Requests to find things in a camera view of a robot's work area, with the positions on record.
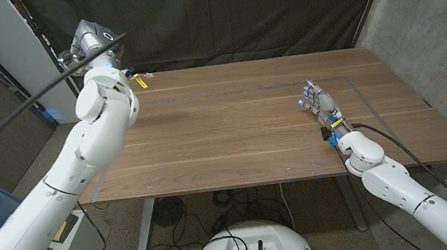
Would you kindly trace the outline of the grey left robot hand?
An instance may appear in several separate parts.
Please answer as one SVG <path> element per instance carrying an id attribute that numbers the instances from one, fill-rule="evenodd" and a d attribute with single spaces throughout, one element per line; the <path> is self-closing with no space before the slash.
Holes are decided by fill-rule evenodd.
<path id="1" fill-rule="evenodd" d="M 118 34 L 113 33 L 107 27 L 99 25 L 97 22 L 90 22 L 85 19 L 79 21 L 78 27 L 74 32 L 73 40 L 69 48 L 72 56 L 71 66 L 79 64 L 84 58 L 90 56 L 99 49 L 105 47 L 111 41 L 114 41 Z M 124 47 L 117 44 L 99 55 L 95 60 L 91 60 L 87 65 L 74 72 L 74 76 L 83 76 L 92 68 L 114 67 L 121 69 L 121 57 Z"/>

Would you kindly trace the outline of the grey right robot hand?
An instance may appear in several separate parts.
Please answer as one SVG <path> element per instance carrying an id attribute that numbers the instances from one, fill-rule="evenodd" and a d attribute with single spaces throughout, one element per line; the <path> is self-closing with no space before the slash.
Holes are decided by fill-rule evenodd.
<path id="1" fill-rule="evenodd" d="M 298 104 L 314 114 L 322 126 L 331 129 L 344 124 L 341 107 L 313 80 L 306 81 L 303 95 L 304 98 L 300 99 Z"/>

